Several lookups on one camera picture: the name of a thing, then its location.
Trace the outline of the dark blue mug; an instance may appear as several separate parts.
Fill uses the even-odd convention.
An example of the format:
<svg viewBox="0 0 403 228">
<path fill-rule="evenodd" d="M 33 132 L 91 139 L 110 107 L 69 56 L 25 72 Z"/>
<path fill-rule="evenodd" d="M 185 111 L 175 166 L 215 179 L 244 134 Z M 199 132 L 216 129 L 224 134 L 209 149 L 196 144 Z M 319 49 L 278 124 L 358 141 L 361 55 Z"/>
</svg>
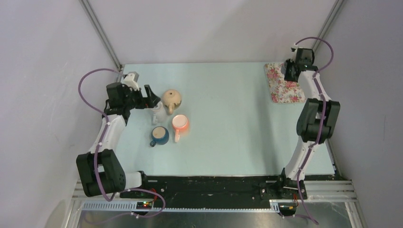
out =
<svg viewBox="0 0 403 228">
<path fill-rule="evenodd" d="M 157 126 L 151 132 L 150 146 L 165 145 L 169 141 L 169 132 L 165 127 Z"/>
</svg>

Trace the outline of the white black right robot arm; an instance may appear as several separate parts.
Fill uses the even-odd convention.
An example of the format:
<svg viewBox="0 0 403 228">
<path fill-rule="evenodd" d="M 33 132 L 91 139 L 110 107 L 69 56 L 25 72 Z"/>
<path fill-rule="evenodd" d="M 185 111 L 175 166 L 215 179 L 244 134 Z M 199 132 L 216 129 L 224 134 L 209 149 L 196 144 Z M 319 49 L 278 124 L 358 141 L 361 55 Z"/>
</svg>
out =
<svg viewBox="0 0 403 228">
<path fill-rule="evenodd" d="M 325 92 L 319 69 L 314 65 L 314 51 L 303 47 L 293 47 L 291 51 L 294 55 L 285 61 L 282 72 L 286 81 L 299 83 L 306 102 L 297 120 L 298 142 L 294 153 L 276 182 L 260 184 L 262 200 L 304 198 L 307 166 L 319 146 L 332 137 L 341 108 Z"/>
</svg>

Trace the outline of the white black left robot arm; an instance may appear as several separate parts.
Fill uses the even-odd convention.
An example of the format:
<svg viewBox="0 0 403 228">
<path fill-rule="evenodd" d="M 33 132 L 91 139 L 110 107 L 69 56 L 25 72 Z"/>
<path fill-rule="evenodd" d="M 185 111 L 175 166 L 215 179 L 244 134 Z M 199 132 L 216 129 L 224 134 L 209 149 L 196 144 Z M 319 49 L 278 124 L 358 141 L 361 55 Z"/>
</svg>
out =
<svg viewBox="0 0 403 228">
<path fill-rule="evenodd" d="M 106 86 L 108 99 L 102 116 L 102 127 L 95 143 L 87 153 L 76 158 L 77 169 L 87 197 L 118 193 L 126 189 L 139 198 L 148 196 L 150 184 L 143 179 L 143 171 L 125 172 L 116 154 L 120 136 L 128 124 L 133 109 L 155 108 L 160 102 L 149 85 L 142 91 L 134 90 L 124 83 Z"/>
</svg>

